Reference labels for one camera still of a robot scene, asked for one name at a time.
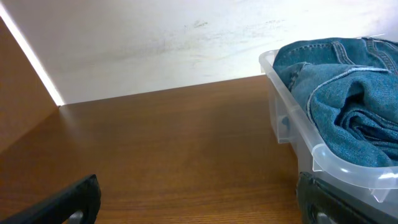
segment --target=brown wooden panel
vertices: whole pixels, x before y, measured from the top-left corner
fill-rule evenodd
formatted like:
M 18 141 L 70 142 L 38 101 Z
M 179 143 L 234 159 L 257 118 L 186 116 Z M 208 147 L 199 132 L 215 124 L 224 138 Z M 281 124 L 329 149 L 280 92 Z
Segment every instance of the brown wooden panel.
M 57 109 L 0 19 L 0 152 Z
M 62 106 L 0 154 L 0 219 L 87 174 L 97 223 L 300 223 L 266 77 Z

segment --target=blue jeans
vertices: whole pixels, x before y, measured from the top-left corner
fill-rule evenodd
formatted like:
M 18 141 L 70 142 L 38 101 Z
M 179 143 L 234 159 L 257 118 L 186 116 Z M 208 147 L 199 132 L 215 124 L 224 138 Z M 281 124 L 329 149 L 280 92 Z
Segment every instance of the blue jeans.
M 338 157 L 398 166 L 398 43 L 362 38 L 282 47 L 274 69 Z

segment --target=wall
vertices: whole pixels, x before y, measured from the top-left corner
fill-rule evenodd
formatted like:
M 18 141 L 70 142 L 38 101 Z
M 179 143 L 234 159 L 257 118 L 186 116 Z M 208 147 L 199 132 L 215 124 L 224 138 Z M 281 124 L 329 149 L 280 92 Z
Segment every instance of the wall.
M 301 39 L 393 32 L 396 0 L 3 0 L 66 103 L 258 75 Z
M 0 152 L 57 109 L 0 19 Z

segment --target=translucent storage box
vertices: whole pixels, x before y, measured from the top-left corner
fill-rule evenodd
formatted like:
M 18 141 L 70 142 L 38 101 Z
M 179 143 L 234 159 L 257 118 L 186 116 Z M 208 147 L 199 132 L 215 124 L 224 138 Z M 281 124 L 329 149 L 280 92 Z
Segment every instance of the translucent storage box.
M 298 171 L 309 172 L 398 218 L 398 166 L 363 167 L 334 155 L 272 68 L 277 52 L 261 54 L 259 62 L 269 78 L 272 128 L 279 143 L 291 143 Z

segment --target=clothing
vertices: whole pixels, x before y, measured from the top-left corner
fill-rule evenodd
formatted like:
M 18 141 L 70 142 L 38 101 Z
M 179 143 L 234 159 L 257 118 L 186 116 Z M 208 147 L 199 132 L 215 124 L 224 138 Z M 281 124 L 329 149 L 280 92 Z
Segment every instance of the clothing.
M 398 43 L 329 38 L 282 47 L 274 69 L 330 150 L 398 166 Z

